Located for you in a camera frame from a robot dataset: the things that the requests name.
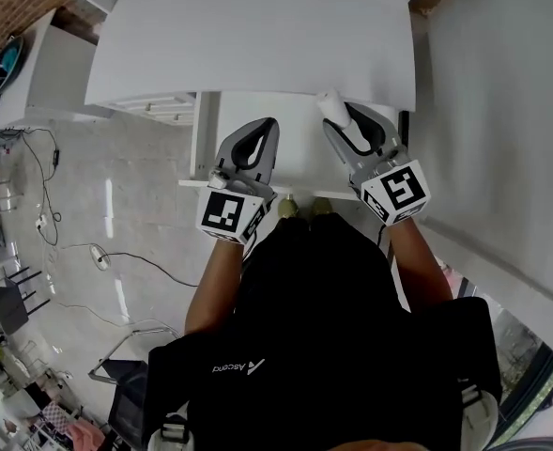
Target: white board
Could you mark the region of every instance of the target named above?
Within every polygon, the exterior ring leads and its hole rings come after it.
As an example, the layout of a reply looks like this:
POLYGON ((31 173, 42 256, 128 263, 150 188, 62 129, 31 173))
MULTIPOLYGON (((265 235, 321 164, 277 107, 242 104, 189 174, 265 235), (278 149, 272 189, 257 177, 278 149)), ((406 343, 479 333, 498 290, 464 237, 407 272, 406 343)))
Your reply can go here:
POLYGON ((553 0, 443 0, 429 26, 409 148, 455 245, 429 244, 553 349, 553 0))
POLYGON ((118 0, 86 103, 189 91, 317 94, 414 108, 405 2, 118 0))

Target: electric wire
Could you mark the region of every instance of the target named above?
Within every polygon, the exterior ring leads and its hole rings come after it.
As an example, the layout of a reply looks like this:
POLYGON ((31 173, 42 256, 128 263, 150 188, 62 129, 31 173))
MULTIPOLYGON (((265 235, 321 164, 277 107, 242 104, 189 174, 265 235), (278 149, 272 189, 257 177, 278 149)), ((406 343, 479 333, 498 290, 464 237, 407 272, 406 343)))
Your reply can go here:
POLYGON ((40 213, 38 214, 38 218, 40 219, 42 217, 42 214, 44 213, 44 205, 45 205, 45 202, 46 202, 46 204, 49 207, 49 213, 51 214, 51 221, 53 222, 54 241, 49 241, 39 227, 38 227, 38 233, 40 234, 40 236, 44 239, 44 241, 47 244, 49 244, 51 246, 56 246, 59 243, 59 229, 57 228, 57 223, 61 222, 62 216, 61 216, 61 212, 55 212, 53 210, 53 204, 51 203, 51 198, 49 197, 49 189, 47 188, 47 182, 53 178, 56 166, 54 166, 53 173, 48 178, 45 178, 42 163, 40 162, 40 159, 38 158, 38 155, 36 154, 36 152, 32 149, 32 147, 28 143, 27 139, 25 138, 25 136, 27 134, 30 134, 30 133, 35 132, 35 131, 45 131, 45 132, 49 133, 49 135, 53 138, 54 153, 57 152, 57 141, 55 140, 55 138, 53 136, 53 133, 51 131, 48 131, 47 129, 34 129, 34 130, 29 130, 29 131, 22 131, 22 133, 21 133, 23 143, 30 149, 30 152, 34 156, 34 159, 36 160, 36 163, 38 164, 38 168, 40 169, 40 176, 42 178, 42 205, 40 206, 40 213))
POLYGON ((102 318, 101 316, 99 316, 99 314, 97 314, 95 311, 93 311, 90 307, 88 307, 87 305, 80 305, 80 304, 63 304, 63 303, 60 303, 59 301, 53 301, 53 303, 61 306, 61 307, 64 307, 66 309, 70 309, 70 308, 76 308, 76 309, 85 309, 87 310, 89 313, 93 314, 97 319, 100 319, 102 320, 103 322, 106 322, 107 324, 111 324, 112 326, 115 326, 117 328, 122 328, 122 327, 130 327, 130 326, 137 326, 143 322, 149 322, 149 321, 154 321, 154 322, 158 322, 159 324, 167 327, 168 329, 171 329, 172 331, 174 331, 178 336, 181 336, 181 333, 179 331, 177 331, 176 329, 174 329, 172 326, 169 326, 167 325, 165 322, 163 322, 162 320, 159 320, 159 319, 155 319, 155 318, 147 318, 147 319, 141 319, 141 320, 137 320, 135 322, 126 322, 125 324, 115 324, 112 320, 108 320, 106 318, 102 318))
POLYGON ((165 275, 167 275, 170 279, 172 279, 174 282, 178 282, 179 284, 181 284, 182 286, 187 286, 188 288, 196 288, 198 287, 198 284, 189 284, 187 282, 184 282, 184 281, 181 281, 180 279, 177 279, 176 277, 174 277, 171 273, 169 273, 167 270, 165 270, 162 266, 160 266, 159 264, 156 264, 155 262, 153 262, 152 260, 148 260, 147 258, 145 257, 142 257, 142 256, 137 256, 136 254, 131 254, 129 252, 109 252, 109 253, 105 253, 103 254, 101 257, 99 257, 97 260, 99 262, 101 262, 101 260, 104 258, 104 257, 107 257, 107 256, 129 256, 129 257, 134 257, 134 258, 137 258, 137 259, 141 259, 143 260, 144 262, 150 264, 151 266, 155 266, 157 269, 159 269, 161 272, 163 272, 165 275))

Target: black cable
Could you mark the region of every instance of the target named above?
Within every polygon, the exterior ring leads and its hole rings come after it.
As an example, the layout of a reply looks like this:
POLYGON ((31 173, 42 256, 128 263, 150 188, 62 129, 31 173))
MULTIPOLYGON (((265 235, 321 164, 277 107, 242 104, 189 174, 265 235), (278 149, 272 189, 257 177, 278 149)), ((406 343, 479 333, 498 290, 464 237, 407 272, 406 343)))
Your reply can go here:
POLYGON ((36 154, 36 152, 32 149, 32 147, 30 146, 30 144, 28 144, 28 141, 26 140, 25 136, 32 132, 35 132, 35 131, 45 131, 45 132, 48 132, 49 135, 53 138, 53 142, 54 142, 54 156, 56 155, 56 153, 58 152, 58 148, 57 148, 57 141, 55 140, 53 134, 51 133, 51 131, 47 130, 47 129, 33 129, 31 131, 21 131, 20 132, 20 136, 22 137, 23 139, 23 142, 25 143, 25 145, 30 149, 30 152, 32 152, 32 155, 34 156, 34 159, 36 159, 36 162, 38 164, 38 168, 40 169, 40 175, 42 177, 42 205, 40 206, 40 214, 38 215, 38 218, 40 219, 42 217, 42 214, 44 213, 44 202, 45 202, 45 199, 46 199, 46 202, 47 204, 49 205, 49 213, 51 214, 51 221, 53 222, 53 227, 54 227, 54 241, 49 241, 46 236, 42 233, 42 231, 40 230, 40 227, 38 227, 38 233, 40 234, 40 236, 44 239, 44 241, 46 243, 48 243, 49 245, 51 246, 56 246, 57 243, 59 242, 59 229, 57 228, 57 223, 58 222, 61 222, 61 219, 62 219, 62 216, 61 216, 61 212, 55 212, 53 211, 53 205, 51 204, 51 198, 49 197, 49 190, 47 188, 47 182, 49 180, 51 180, 54 176, 54 171, 55 169, 57 168, 56 165, 54 165, 54 169, 53 169, 53 173, 48 177, 48 178, 45 178, 44 177, 44 169, 42 168, 42 163, 40 163, 40 159, 38 158, 38 155, 36 154))
POLYGON ((385 227, 386 227, 386 225, 383 224, 383 225, 380 227, 380 230, 378 231, 378 241, 376 241, 376 245, 377 245, 378 247, 380 247, 380 241, 382 241, 382 233, 384 232, 385 227))
POLYGON ((183 281, 180 281, 179 279, 176 279, 171 273, 169 273, 167 270, 165 270, 162 266, 160 266, 159 264, 156 264, 155 262, 153 261, 150 261, 148 260, 147 258, 144 258, 144 257, 141 257, 141 256, 137 256, 135 254, 131 254, 129 252, 107 252, 105 254, 103 254, 101 257, 99 257, 97 259, 98 262, 101 262, 102 259, 104 257, 107 257, 107 256, 129 256, 129 257, 134 257, 134 258, 137 258, 137 259, 141 259, 143 260, 144 262, 146 262, 147 264, 150 264, 151 266, 155 266, 157 269, 159 269, 161 272, 163 272, 165 275, 167 275, 170 279, 172 279, 173 281, 175 282, 178 282, 179 284, 181 284, 182 286, 188 286, 189 288, 196 288, 197 285, 195 284, 189 284, 189 283, 186 283, 186 282, 183 282, 183 281))

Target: shoe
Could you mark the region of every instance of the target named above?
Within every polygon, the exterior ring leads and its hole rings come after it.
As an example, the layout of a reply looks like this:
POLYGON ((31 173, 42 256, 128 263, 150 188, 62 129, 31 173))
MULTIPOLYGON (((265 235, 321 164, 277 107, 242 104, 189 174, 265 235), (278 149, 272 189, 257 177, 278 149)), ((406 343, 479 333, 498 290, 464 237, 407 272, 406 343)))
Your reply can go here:
POLYGON ((317 215, 328 215, 332 214, 334 212, 334 209, 332 208, 332 204, 330 203, 330 200, 326 197, 316 197, 314 200, 314 204, 312 204, 312 212, 311 216, 312 219, 316 217, 317 215))
POLYGON ((292 195, 287 195, 278 203, 278 217, 288 219, 289 217, 297 217, 299 214, 299 206, 293 200, 292 195))

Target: cable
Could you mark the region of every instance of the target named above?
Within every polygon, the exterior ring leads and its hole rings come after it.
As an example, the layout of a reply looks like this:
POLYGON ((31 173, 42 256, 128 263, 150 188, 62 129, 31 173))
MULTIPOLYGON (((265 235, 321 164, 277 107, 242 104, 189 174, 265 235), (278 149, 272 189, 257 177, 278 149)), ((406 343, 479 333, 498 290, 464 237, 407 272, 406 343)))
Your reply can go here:
POLYGON ((86 309, 89 313, 93 314, 94 316, 97 317, 97 319, 100 319, 102 320, 103 322, 106 322, 107 324, 111 324, 112 326, 115 326, 117 328, 122 328, 122 327, 128 327, 128 326, 136 326, 138 324, 141 324, 142 322, 149 322, 150 320, 152 321, 155 321, 155 322, 158 322, 159 324, 171 329, 172 331, 174 331, 178 336, 181 336, 180 332, 177 331, 176 329, 174 329, 172 326, 168 326, 165 322, 163 322, 162 320, 159 320, 159 319, 155 319, 155 318, 148 318, 148 319, 141 319, 141 320, 137 320, 135 322, 127 322, 125 324, 115 324, 113 321, 111 320, 108 320, 108 319, 105 319, 105 318, 102 318, 101 316, 99 316, 99 314, 97 314, 95 311, 93 311, 90 307, 88 307, 87 305, 79 305, 79 304, 63 304, 63 303, 60 303, 58 301, 52 301, 52 303, 55 303, 57 305, 60 305, 61 307, 65 307, 66 309, 70 309, 71 307, 75 307, 77 309, 86 309))
POLYGON ((129 252, 108 252, 108 253, 105 253, 103 254, 101 257, 99 257, 97 259, 98 262, 101 262, 102 259, 106 256, 129 256, 129 257, 134 257, 134 258, 137 258, 137 259, 141 259, 143 260, 144 262, 150 264, 151 266, 155 266, 157 269, 159 269, 161 272, 163 272, 165 275, 167 275, 170 279, 172 279, 173 281, 175 282, 178 282, 179 284, 181 284, 182 286, 188 286, 189 288, 196 288, 198 286, 198 284, 188 284, 186 282, 183 282, 183 281, 180 281, 179 279, 176 279, 171 273, 169 273, 167 270, 165 270, 162 266, 160 266, 159 264, 156 264, 155 262, 152 262, 150 260, 148 260, 147 258, 144 258, 144 257, 141 257, 141 256, 137 256, 135 254, 131 254, 129 252))
POLYGON ((152 266, 155 266, 157 269, 159 269, 161 272, 163 272, 165 275, 167 275, 170 279, 172 279, 174 282, 178 282, 179 284, 181 284, 182 286, 188 286, 189 288, 197 288, 199 285, 198 284, 188 284, 186 282, 183 282, 181 281, 180 279, 177 279, 175 278, 171 273, 169 273, 167 270, 165 270, 162 266, 160 266, 159 264, 156 264, 155 262, 151 261, 151 260, 148 260, 147 258, 145 257, 142 257, 142 256, 137 256, 136 254, 131 254, 129 252, 107 252, 105 251, 105 249, 103 249, 100 245, 98 245, 96 242, 88 242, 88 243, 84 243, 84 244, 72 244, 72 245, 67 245, 65 247, 62 247, 61 250, 66 250, 66 249, 71 249, 72 247, 86 247, 88 246, 90 248, 90 256, 92 257, 93 261, 95 262, 95 264, 98 264, 100 262, 102 262, 103 258, 104 257, 107 257, 107 263, 111 266, 111 259, 109 258, 109 256, 128 256, 128 257, 134 257, 134 258, 137 258, 137 259, 141 259, 143 260, 144 262, 146 262, 147 264, 151 264, 152 266), (92 246, 96 246, 96 247, 99 247, 100 251, 102 252, 102 254, 100 255, 100 257, 94 257, 93 254, 92 254, 92 246))
POLYGON ((38 164, 38 168, 40 169, 40 175, 42 177, 42 205, 40 206, 40 214, 38 215, 38 218, 40 219, 42 217, 42 214, 44 213, 44 203, 45 203, 45 200, 46 200, 46 202, 49 206, 49 213, 51 214, 51 221, 53 222, 53 227, 54 227, 54 234, 55 234, 54 241, 49 241, 46 238, 46 236, 42 233, 42 230, 40 229, 40 227, 38 227, 38 233, 40 234, 40 236, 44 239, 44 241, 47 244, 49 244, 51 246, 56 246, 57 243, 59 242, 59 229, 57 228, 57 223, 61 222, 62 215, 61 215, 60 212, 53 211, 53 205, 51 204, 51 198, 49 197, 49 190, 47 188, 47 182, 53 178, 55 170, 56 170, 57 165, 58 165, 58 155, 59 155, 58 152, 59 152, 59 149, 57 148, 57 141, 55 140, 55 138, 53 136, 53 133, 51 131, 47 130, 47 129, 33 129, 33 130, 21 131, 20 136, 22 137, 23 142, 25 143, 25 145, 30 149, 30 152, 32 153, 32 155, 34 156, 34 159, 36 160, 36 162, 38 164), (53 167, 54 167, 54 169, 53 169, 53 173, 48 178, 44 177, 44 169, 42 168, 42 163, 40 163, 40 159, 38 158, 38 155, 32 149, 30 144, 28 144, 28 141, 25 138, 26 135, 29 135, 29 134, 31 134, 32 132, 35 132, 35 131, 48 132, 49 135, 53 138, 53 143, 54 143, 53 167))
POLYGON ((380 241, 382 240, 382 233, 383 233, 383 231, 385 230, 385 227, 386 227, 386 225, 383 224, 383 225, 380 227, 380 230, 378 231, 378 241, 376 241, 376 245, 377 245, 378 247, 380 247, 380 241))

